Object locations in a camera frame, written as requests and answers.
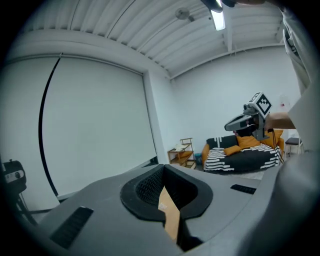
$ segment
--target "orange pillow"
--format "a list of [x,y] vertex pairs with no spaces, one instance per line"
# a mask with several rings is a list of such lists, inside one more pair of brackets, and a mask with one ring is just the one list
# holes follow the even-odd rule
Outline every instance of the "orange pillow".
[[245,137],[237,136],[236,140],[238,141],[239,147],[242,150],[260,145],[260,141],[256,140],[256,138],[253,136],[245,136]]
[[227,156],[231,156],[232,154],[237,153],[240,150],[241,150],[241,147],[239,147],[238,145],[235,145],[235,146],[225,148],[223,151]]
[[[284,132],[284,130],[275,130],[274,129],[274,135],[275,135],[275,146],[278,145],[278,142],[279,142],[279,139],[282,135],[282,133]],[[270,146],[271,148],[275,149],[274,147],[274,135],[273,135],[273,132],[265,132],[264,133],[266,136],[269,136],[269,138],[267,139],[264,139],[264,140],[261,140],[261,143],[262,144],[265,144],[265,145],[268,145]]]

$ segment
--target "white wall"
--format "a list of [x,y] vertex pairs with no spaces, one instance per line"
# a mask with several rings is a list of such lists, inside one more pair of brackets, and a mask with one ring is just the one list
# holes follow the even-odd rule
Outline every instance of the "white wall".
[[142,76],[97,61],[61,58],[45,99],[42,130],[59,195],[156,156]]
[[167,151],[180,143],[181,119],[174,86],[161,74],[143,76],[153,141],[159,164],[168,164]]
[[291,107],[300,98],[296,74],[284,47],[239,52],[195,68],[175,78],[184,137],[194,138],[200,153],[208,138],[231,135],[224,125],[243,111],[259,91],[271,101],[271,112],[283,111],[280,95]]
[[26,175],[22,192],[30,211],[59,205],[42,164],[38,123],[43,93],[58,58],[38,58],[6,65],[0,74],[1,161],[20,161]]

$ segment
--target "black strip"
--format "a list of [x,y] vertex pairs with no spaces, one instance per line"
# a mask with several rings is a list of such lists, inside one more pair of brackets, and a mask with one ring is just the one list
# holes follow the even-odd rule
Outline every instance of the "black strip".
[[51,74],[49,76],[48,82],[46,82],[45,89],[44,89],[43,96],[42,96],[42,100],[41,100],[41,105],[40,105],[39,123],[38,123],[39,149],[40,149],[42,165],[43,165],[43,169],[44,169],[46,178],[48,179],[48,182],[49,182],[55,196],[58,195],[58,192],[55,188],[54,183],[52,182],[52,179],[50,177],[50,173],[48,170],[47,162],[46,162],[45,151],[44,151],[44,142],[43,142],[43,138],[42,138],[42,122],[43,122],[43,117],[44,117],[45,101],[46,101],[46,96],[47,96],[49,84],[50,84],[50,81],[52,79],[52,76],[56,70],[56,67],[57,67],[59,61],[60,61],[60,58],[56,61],[55,65],[51,71]]
[[230,189],[237,190],[237,191],[244,192],[244,193],[248,193],[248,194],[251,194],[251,195],[253,195],[257,190],[254,187],[242,186],[242,185],[239,185],[239,184],[232,185],[230,187]]
[[52,241],[68,249],[77,238],[94,210],[80,206],[71,216],[53,233]]

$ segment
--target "black device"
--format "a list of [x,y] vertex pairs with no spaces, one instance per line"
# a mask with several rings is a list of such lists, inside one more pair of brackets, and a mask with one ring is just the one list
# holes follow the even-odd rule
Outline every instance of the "black device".
[[27,189],[27,178],[26,172],[19,161],[12,161],[10,159],[9,162],[3,163],[4,167],[4,178],[6,182],[6,189],[11,195],[12,200],[17,205],[18,209],[24,214],[24,216],[28,219],[28,221],[36,225],[37,222],[31,216],[25,204],[22,202],[20,198],[20,194]]

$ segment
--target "gray surface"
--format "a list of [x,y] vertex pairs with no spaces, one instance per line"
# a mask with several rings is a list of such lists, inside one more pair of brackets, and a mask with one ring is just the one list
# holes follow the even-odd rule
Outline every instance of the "gray surface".
[[[71,245],[69,251],[81,255],[180,255],[182,250],[174,244],[160,222],[143,221],[133,216],[123,206],[120,191],[132,178],[152,169],[149,166],[135,169],[118,176],[96,181],[76,195],[53,209],[40,223],[39,228],[50,236],[79,206],[94,209],[82,232]],[[199,218],[186,221],[192,236],[204,242],[191,250],[211,251],[221,255],[235,253],[236,247],[248,230],[264,212],[272,191],[278,167],[269,169],[262,181],[237,177],[227,177],[202,171],[174,167],[206,182],[213,191],[213,200]],[[254,195],[230,189],[240,184],[257,188]]]
[[279,166],[268,169],[247,205],[230,220],[229,225],[210,241],[188,251],[186,255],[237,255],[241,242],[256,226],[268,206],[278,171]]
[[50,236],[79,206],[94,209],[69,251],[75,255],[178,255],[161,222],[137,219],[123,206],[120,191],[154,166],[96,181],[53,209],[39,227]]
[[209,207],[199,218],[186,221],[190,233],[202,241],[210,238],[225,228],[246,206],[252,198],[251,194],[230,189],[234,184],[257,188],[261,182],[258,179],[227,177],[207,172],[190,170],[174,166],[178,170],[206,182],[213,191],[213,199]]

